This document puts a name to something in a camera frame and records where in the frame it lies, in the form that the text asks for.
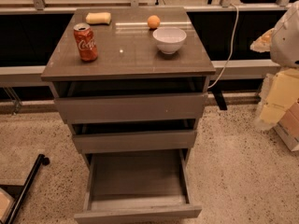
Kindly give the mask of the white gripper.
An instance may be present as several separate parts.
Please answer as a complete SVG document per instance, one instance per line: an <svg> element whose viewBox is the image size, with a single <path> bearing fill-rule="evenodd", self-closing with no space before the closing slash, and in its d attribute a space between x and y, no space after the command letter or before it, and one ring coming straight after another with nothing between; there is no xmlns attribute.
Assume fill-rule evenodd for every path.
<svg viewBox="0 0 299 224"><path fill-rule="evenodd" d="M274 29L271 28L259 36L252 42L250 49L260 53L269 52L273 32ZM299 70L287 69L278 72L273 78L270 91L266 97L266 102L274 107L262 102L258 103L254 125L263 131L272 129L284 116L283 110L289 109L298 99Z"/></svg>

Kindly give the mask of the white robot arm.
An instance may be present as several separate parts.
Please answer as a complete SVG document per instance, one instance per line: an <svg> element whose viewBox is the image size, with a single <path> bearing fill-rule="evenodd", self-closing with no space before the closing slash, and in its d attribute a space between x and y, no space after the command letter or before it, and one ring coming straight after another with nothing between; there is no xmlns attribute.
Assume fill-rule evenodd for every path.
<svg viewBox="0 0 299 224"><path fill-rule="evenodd" d="M299 99L299 1L294 2L274 28L255 40L250 49L270 52L271 61L281 69L267 74L260 92L255 125L261 130L275 127Z"/></svg>

